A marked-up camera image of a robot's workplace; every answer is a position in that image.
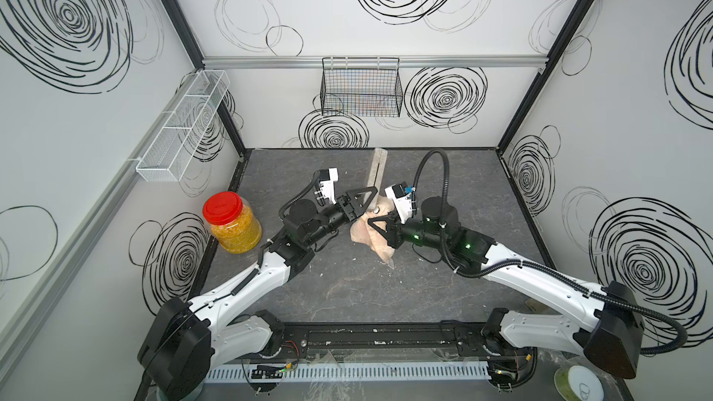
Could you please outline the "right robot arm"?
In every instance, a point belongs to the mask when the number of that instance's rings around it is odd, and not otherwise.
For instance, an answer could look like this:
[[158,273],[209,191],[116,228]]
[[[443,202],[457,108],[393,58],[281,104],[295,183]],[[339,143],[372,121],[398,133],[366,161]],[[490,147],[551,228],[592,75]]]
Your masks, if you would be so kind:
[[528,260],[504,244],[460,224],[448,206],[438,220],[441,200],[429,198],[421,218],[398,212],[374,217],[369,227],[393,249],[408,242],[437,250],[455,274],[505,285],[553,309],[551,315],[496,308],[481,330],[486,350],[502,355],[523,348],[544,348],[587,358],[621,378],[635,377],[642,347],[642,315],[631,311],[635,299],[620,284],[604,288],[576,280]]

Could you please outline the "grey rectangular eyeglass case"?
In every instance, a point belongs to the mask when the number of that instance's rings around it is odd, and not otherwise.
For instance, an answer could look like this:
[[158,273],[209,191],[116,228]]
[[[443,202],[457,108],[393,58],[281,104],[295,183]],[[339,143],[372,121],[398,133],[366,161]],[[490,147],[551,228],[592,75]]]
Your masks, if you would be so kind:
[[382,189],[382,180],[384,179],[384,170],[387,162],[388,151],[382,148],[376,148],[371,155],[371,164],[366,176],[366,186],[375,187],[378,190]]

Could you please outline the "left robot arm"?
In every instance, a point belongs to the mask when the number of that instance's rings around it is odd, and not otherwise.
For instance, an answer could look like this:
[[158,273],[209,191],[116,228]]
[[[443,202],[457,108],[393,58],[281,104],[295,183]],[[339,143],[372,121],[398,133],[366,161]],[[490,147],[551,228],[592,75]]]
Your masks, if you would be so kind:
[[156,385],[169,400],[188,397],[211,369],[242,356],[280,349],[283,326],[265,311],[239,317],[253,303],[301,273],[316,252],[366,213],[376,187],[349,189],[317,208],[301,191],[279,209],[280,231],[261,246],[256,262],[222,285],[159,309],[139,348],[143,369],[135,398]]

